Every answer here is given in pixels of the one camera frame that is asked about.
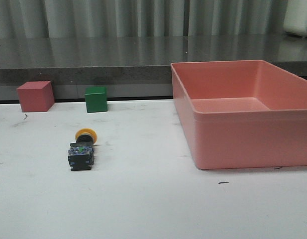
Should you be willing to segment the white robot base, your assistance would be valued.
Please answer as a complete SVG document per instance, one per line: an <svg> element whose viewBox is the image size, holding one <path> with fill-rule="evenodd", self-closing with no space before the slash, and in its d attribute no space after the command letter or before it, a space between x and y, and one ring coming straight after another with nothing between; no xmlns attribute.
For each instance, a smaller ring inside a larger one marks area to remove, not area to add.
<svg viewBox="0 0 307 239"><path fill-rule="evenodd" d="M307 37L307 0L289 0L283 23L286 33Z"/></svg>

